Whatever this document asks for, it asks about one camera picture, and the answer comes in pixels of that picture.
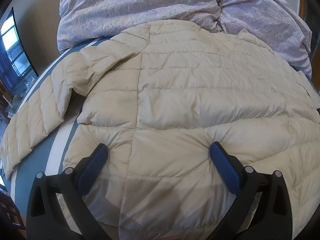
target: white stripe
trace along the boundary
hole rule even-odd
[[[86,47],[89,47],[89,46],[92,46],[93,44],[95,44],[98,40],[100,40],[100,38],[96,38],[94,41],[92,41],[91,43],[89,43]],[[70,49],[67,49],[64,53],[62,53],[54,62],[52,62],[48,67],[47,69],[41,74],[41,76],[38,77],[37,81],[35,82],[35,84],[32,86],[32,88],[29,90],[28,94],[24,97],[24,99],[22,100],[22,103],[21,105],[19,106],[18,108],[18,111],[20,110],[20,108],[23,106],[23,104],[28,100],[28,98],[30,97],[30,94],[33,92],[33,90],[35,90],[35,87],[36,85],[42,80],[42,78],[44,77],[44,75],[50,70],[52,69],[52,67],[54,66],[54,64],[57,63],[57,61],[59,59],[61,59],[69,50],[71,50],[72,48]]]
[[[78,115],[74,116],[71,120],[62,125],[53,141],[47,166],[45,168],[45,174],[47,176],[56,175],[59,172],[60,163],[63,155],[64,148],[66,147],[69,139],[71,129]]]
[[[19,164],[15,166],[12,172],[12,177],[11,177],[10,197],[12,198],[13,202],[15,201],[15,196],[16,196],[16,179],[17,179],[18,165]]]

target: jacket sleeve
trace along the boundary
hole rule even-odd
[[[148,45],[149,35],[147,24],[131,27],[98,46],[74,52],[57,64],[4,132],[0,155],[7,179],[15,165],[64,121],[72,90],[87,96],[108,70],[139,54]]]

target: beige wall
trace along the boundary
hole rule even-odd
[[[6,15],[14,8],[22,44],[39,74],[59,55],[59,2],[60,0],[12,0],[0,20],[2,26]]]

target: blue gripper pad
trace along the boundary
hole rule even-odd
[[[239,196],[241,193],[241,178],[234,166],[229,161],[229,155],[218,142],[211,144],[210,157],[228,190],[232,194]]]
[[[108,148],[104,144],[98,145],[90,156],[90,161],[87,163],[83,172],[78,178],[78,193],[80,196],[88,195],[93,184],[103,166],[108,159]]]

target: wooden chair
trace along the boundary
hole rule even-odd
[[[0,191],[0,234],[7,240],[26,240],[26,227],[12,199]]]

